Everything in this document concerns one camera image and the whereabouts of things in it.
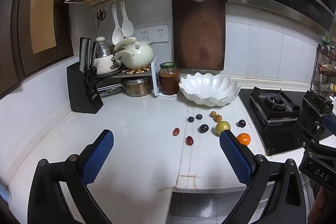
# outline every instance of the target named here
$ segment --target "knife block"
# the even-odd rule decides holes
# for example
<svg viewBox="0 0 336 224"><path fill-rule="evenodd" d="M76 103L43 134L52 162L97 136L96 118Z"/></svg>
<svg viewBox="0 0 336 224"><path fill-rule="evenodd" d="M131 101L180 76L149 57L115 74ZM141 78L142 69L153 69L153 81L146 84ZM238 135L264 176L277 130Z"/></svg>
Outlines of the knife block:
<svg viewBox="0 0 336 224"><path fill-rule="evenodd" d="M96 114L104 105L96 85L93 85L93 90L91 90L85 81L85 76L89 71L81 72L79 62L67 67L69 100L71 110L74 112Z"/></svg>

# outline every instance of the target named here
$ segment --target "white spatula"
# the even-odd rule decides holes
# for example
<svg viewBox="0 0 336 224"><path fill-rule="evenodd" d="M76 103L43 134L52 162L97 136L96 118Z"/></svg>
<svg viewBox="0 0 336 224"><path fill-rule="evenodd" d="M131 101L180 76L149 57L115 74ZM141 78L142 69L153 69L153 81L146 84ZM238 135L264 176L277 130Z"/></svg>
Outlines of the white spatula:
<svg viewBox="0 0 336 224"><path fill-rule="evenodd" d="M112 34L112 43L114 45L118 44L121 40L124 39L124 33L119 25L116 6L112 4L112 15L115 23L115 29Z"/></svg>
<svg viewBox="0 0 336 224"><path fill-rule="evenodd" d="M130 37L134 33L134 28L132 22L128 19L126 15L125 3L120 2L121 13L123 14L124 22L122 25L122 30L125 37Z"/></svg>

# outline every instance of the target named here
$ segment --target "cutting board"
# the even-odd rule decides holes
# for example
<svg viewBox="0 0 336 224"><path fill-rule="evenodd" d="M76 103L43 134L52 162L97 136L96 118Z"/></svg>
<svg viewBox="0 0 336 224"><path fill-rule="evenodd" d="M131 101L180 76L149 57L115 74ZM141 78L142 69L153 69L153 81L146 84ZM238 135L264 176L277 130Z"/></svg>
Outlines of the cutting board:
<svg viewBox="0 0 336 224"><path fill-rule="evenodd" d="M223 70L225 1L172 0L174 61L180 69Z"/></svg>

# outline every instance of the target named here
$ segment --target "cabinet door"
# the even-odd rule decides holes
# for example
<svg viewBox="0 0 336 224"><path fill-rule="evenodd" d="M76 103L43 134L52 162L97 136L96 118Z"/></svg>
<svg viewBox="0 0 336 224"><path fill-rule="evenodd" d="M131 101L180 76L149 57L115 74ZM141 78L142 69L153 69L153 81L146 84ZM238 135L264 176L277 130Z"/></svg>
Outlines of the cabinet door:
<svg viewBox="0 0 336 224"><path fill-rule="evenodd" d="M25 76L73 55L67 11L54 0L20 0L17 29Z"/></svg>
<svg viewBox="0 0 336 224"><path fill-rule="evenodd" d="M0 0L0 94L18 83L11 48L12 3L13 0Z"/></svg>

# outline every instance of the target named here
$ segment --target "green jar lid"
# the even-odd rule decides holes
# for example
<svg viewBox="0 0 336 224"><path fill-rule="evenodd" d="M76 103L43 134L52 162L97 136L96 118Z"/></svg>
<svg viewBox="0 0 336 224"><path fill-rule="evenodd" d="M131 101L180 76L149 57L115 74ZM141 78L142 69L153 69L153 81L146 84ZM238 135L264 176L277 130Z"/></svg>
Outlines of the green jar lid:
<svg viewBox="0 0 336 224"><path fill-rule="evenodd" d="M160 64L160 68L161 69L177 68L177 63L175 63L175 62L165 62L165 63Z"/></svg>

